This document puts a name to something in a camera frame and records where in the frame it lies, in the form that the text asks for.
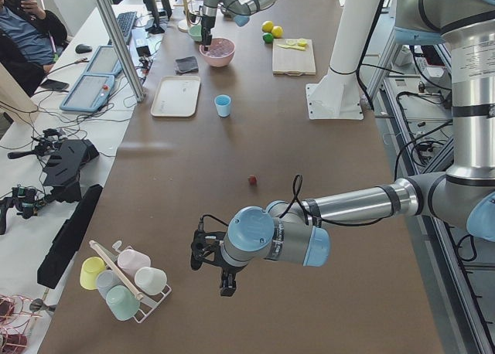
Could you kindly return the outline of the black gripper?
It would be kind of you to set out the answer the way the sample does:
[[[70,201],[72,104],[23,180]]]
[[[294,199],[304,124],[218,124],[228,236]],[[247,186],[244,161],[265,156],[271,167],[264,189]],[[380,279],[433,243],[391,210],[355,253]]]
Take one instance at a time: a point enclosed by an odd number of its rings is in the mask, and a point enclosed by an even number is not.
[[[237,270],[235,268],[223,269],[220,276],[220,295],[233,296],[237,290]]]
[[[207,47],[212,43],[211,30],[215,26],[215,17],[204,15],[201,19],[202,37],[205,38],[202,41],[203,52],[206,53]]]

